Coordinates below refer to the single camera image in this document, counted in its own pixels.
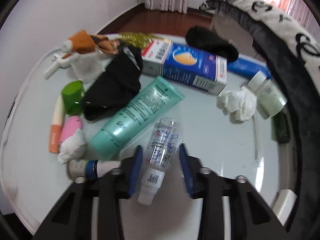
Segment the teal tube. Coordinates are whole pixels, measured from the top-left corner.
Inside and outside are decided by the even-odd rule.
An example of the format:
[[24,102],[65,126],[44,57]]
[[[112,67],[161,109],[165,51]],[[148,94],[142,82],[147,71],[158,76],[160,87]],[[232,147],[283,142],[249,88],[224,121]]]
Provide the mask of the teal tube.
[[91,139],[90,147],[110,160],[151,122],[184,98],[173,85],[158,76],[129,104],[118,111]]

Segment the orange lipstick tube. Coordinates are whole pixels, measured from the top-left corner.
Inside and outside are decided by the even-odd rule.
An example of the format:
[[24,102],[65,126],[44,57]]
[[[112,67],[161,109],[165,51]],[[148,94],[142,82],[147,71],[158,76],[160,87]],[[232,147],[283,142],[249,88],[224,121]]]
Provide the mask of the orange lipstick tube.
[[53,112],[50,137],[49,137],[49,152],[59,153],[60,148],[60,133],[63,126],[64,107],[62,97],[59,96]]

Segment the brown floor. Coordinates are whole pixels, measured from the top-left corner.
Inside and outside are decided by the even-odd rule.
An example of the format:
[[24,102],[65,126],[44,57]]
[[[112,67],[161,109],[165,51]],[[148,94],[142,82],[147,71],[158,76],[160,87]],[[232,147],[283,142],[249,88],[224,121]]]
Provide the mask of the brown floor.
[[142,8],[130,20],[101,31],[101,34],[119,32],[162,33],[185,37],[188,29],[199,25],[209,28],[211,18],[196,13],[151,11]]

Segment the white table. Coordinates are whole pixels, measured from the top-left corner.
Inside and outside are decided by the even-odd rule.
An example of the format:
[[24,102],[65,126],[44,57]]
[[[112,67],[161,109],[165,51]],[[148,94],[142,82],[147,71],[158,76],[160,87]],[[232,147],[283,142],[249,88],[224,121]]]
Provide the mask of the white table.
[[[168,38],[185,42],[184,38]],[[48,80],[43,78],[44,70],[52,64],[53,53],[62,54],[55,50],[46,55],[21,87],[0,149],[2,188],[17,216],[32,234],[71,183],[66,176],[66,166],[58,163],[57,155],[48,153],[48,138],[56,98],[61,89],[76,77],[69,68],[59,69]],[[142,75],[142,87],[152,80],[153,77]],[[247,82],[230,72],[227,80],[226,90],[240,90]],[[215,96],[176,82],[172,84],[185,95],[185,99],[164,116],[182,121],[183,142],[190,155],[200,158],[204,166],[222,176],[235,178],[244,175],[254,183],[257,162],[252,120],[234,123],[217,108]],[[86,138],[90,140],[106,121],[92,123],[84,120]],[[271,120],[258,114],[258,123],[265,165],[260,193],[271,205],[279,190],[278,147],[271,139]],[[145,143],[149,138],[147,132],[127,148],[122,157],[131,154],[136,144]],[[197,239],[201,206],[202,200],[188,197],[179,158],[175,158],[151,206],[137,203],[137,195],[121,201],[125,238]]]

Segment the crumpled paper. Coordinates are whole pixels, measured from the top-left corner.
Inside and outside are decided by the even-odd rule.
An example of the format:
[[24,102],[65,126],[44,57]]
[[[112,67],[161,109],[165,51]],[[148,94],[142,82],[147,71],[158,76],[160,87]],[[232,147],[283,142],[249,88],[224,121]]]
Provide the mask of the crumpled paper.
[[229,114],[234,112],[234,118],[240,122],[249,120],[257,109],[257,97],[246,87],[241,91],[222,91],[217,100]]
[[65,163],[71,159],[79,159],[85,153],[86,143],[84,131],[77,129],[73,136],[61,143],[58,161]]

